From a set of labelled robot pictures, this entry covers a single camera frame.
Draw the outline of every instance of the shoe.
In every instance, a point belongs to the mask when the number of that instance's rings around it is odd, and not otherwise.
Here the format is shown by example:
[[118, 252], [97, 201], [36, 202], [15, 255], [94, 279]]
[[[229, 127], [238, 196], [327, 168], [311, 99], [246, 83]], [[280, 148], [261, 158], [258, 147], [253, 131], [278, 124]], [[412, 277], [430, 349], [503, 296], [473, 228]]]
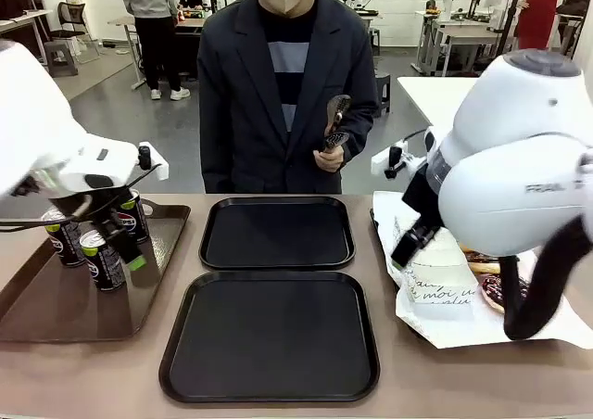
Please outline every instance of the shoe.
[[178, 92], [176, 92], [175, 90], [170, 91], [170, 100], [171, 101], [181, 101], [182, 99], [189, 97], [189, 95], [190, 95], [189, 90], [181, 87]]

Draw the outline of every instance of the red dress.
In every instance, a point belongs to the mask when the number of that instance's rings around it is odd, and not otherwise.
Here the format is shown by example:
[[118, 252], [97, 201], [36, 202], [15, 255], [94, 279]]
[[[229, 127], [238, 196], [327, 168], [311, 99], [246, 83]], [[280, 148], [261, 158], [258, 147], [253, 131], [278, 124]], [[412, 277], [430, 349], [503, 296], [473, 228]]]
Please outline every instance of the red dress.
[[558, 0], [526, 0], [527, 9], [521, 11], [516, 34], [519, 37], [519, 48], [548, 47], [549, 34], [554, 25]]

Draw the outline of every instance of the striped shirt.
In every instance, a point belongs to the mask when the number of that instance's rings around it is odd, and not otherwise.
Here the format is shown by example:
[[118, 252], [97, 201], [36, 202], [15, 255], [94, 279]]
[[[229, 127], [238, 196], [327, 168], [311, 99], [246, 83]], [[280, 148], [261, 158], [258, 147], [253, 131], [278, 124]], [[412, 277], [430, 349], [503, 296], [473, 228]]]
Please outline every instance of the striped shirt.
[[274, 66], [286, 130], [290, 133], [317, 17], [317, 0], [310, 11], [293, 19], [272, 14], [261, 6], [259, 14]]

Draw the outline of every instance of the gray stripe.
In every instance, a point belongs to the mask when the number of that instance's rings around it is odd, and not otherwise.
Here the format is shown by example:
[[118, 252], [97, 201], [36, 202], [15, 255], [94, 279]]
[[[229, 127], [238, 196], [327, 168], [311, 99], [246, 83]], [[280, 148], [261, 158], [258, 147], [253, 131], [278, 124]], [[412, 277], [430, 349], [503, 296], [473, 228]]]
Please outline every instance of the gray stripe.
[[305, 71], [309, 42], [270, 42], [268, 47], [276, 73], [302, 73]]
[[284, 114], [284, 121], [286, 122], [286, 130], [288, 132], [292, 132], [293, 130], [293, 121], [295, 120], [296, 111], [297, 106], [292, 104], [282, 104], [282, 112]]

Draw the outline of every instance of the person in gray sweatshirt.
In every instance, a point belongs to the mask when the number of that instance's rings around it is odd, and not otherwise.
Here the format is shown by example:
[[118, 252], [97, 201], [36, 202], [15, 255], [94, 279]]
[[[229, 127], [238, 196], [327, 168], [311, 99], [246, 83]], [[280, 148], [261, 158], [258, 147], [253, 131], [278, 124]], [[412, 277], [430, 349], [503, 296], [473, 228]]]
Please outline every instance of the person in gray sweatshirt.
[[177, 0], [123, 0], [123, 3], [134, 16], [151, 98], [160, 99], [158, 65], [163, 66], [169, 80], [170, 98], [179, 101], [189, 97], [189, 90], [181, 87], [175, 60]]

